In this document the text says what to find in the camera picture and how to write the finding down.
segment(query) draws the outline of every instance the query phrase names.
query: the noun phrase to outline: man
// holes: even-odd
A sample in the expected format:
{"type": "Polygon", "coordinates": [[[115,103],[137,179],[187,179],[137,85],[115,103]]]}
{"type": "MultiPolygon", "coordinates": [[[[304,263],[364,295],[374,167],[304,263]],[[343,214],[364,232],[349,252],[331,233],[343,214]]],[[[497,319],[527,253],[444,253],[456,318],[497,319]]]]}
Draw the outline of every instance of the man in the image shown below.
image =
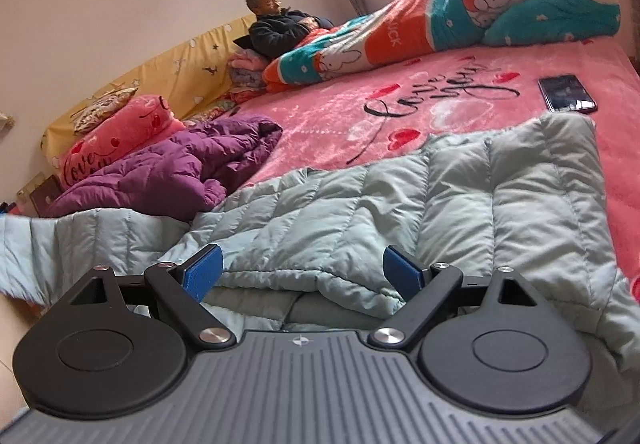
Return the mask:
{"type": "Polygon", "coordinates": [[[254,49],[270,60],[293,50],[307,34],[318,28],[331,29],[326,18],[280,7],[280,0],[246,0],[257,21],[249,29],[254,49]]]}

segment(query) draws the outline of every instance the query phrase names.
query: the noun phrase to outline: purple jacket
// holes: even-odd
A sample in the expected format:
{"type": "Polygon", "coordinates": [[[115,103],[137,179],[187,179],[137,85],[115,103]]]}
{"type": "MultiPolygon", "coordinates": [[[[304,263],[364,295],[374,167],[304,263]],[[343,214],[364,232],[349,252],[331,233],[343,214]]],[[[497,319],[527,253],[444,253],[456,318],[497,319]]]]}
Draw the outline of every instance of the purple jacket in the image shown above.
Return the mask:
{"type": "Polygon", "coordinates": [[[130,208],[191,221],[247,181],[281,135],[282,128],[263,116],[204,121],[96,171],[58,197],[47,215],[130,208]]]}

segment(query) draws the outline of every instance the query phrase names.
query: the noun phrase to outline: silver bolt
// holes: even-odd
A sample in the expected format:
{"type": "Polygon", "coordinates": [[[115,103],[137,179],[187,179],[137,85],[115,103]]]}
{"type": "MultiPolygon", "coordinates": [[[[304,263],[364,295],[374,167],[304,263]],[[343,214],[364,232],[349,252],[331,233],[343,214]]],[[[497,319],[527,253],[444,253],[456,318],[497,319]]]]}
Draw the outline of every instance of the silver bolt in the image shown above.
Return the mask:
{"type": "Polygon", "coordinates": [[[373,332],[373,339],[383,345],[397,345],[404,341],[404,332],[392,327],[383,327],[373,332]]]}
{"type": "Polygon", "coordinates": [[[200,333],[200,339],[205,343],[226,343],[231,339],[231,332],[219,327],[204,329],[200,333]]]}

